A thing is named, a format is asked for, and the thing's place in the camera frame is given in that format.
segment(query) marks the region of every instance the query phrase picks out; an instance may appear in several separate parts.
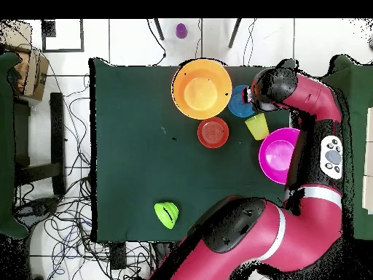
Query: white button panel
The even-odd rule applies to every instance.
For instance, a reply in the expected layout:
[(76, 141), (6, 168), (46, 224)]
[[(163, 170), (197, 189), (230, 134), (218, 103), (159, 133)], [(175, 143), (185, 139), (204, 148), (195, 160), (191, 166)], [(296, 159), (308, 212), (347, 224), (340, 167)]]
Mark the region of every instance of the white button panel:
[(342, 178), (342, 142), (336, 136), (326, 136), (321, 141), (320, 168), (332, 179)]

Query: purple object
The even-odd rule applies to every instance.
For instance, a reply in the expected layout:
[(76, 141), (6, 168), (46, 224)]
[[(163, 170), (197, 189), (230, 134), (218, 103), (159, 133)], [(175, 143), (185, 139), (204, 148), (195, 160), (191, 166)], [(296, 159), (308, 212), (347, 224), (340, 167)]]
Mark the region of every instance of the purple object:
[(188, 34), (187, 27), (183, 23), (179, 23), (176, 26), (176, 36), (179, 39), (184, 39), (187, 36), (187, 34)]
[(259, 149), (259, 164), (265, 176), (278, 184), (285, 184), (291, 156), (300, 130), (281, 128), (267, 136)]

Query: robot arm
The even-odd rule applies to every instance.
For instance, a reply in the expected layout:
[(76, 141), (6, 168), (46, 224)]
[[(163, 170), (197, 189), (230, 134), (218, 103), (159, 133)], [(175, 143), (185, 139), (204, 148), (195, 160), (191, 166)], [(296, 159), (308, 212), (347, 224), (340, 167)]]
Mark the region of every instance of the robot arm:
[(292, 69), (271, 68), (255, 77), (251, 95), (257, 109), (296, 109), (308, 117), (305, 141), (298, 140), (299, 151), (291, 159), (289, 170), (296, 176), (288, 176), (283, 202), (285, 208), (298, 207), (298, 216), (264, 198), (225, 198), (149, 280), (227, 280), (251, 259), (296, 271), (312, 265), (340, 238), (342, 115), (331, 89)]

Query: green table cover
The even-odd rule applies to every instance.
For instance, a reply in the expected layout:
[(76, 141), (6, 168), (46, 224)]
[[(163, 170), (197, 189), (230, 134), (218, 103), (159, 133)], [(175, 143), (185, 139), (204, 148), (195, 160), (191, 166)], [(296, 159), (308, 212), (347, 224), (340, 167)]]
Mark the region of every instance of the green table cover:
[[(227, 143), (204, 147), (199, 120), (183, 115), (171, 98), (178, 67), (110, 66), (95, 59), (97, 135), (97, 241), (178, 241), (220, 199), (241, 194), (279, 203), (284, 186), (270, 181), (258, 161), (260, 141), (245, 118), (228, 107)], [(226, 67), (232, 85), (250, 85), (256, 67)], [(288, 126), (288, 112), (266, 113), (270, 131)], [(172, 230), (154, 204), (174, 202)]]

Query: red bowl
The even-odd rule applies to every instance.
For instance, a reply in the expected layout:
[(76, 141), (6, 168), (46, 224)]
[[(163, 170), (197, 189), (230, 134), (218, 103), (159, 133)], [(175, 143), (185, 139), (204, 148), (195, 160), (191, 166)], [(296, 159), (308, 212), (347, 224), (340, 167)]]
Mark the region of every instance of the red bowl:
[(203, 146), (207, 148), (219, 148), (227, 141), (229, 128), (223, 119), (212, 117), (200, 123), (197, 135)]

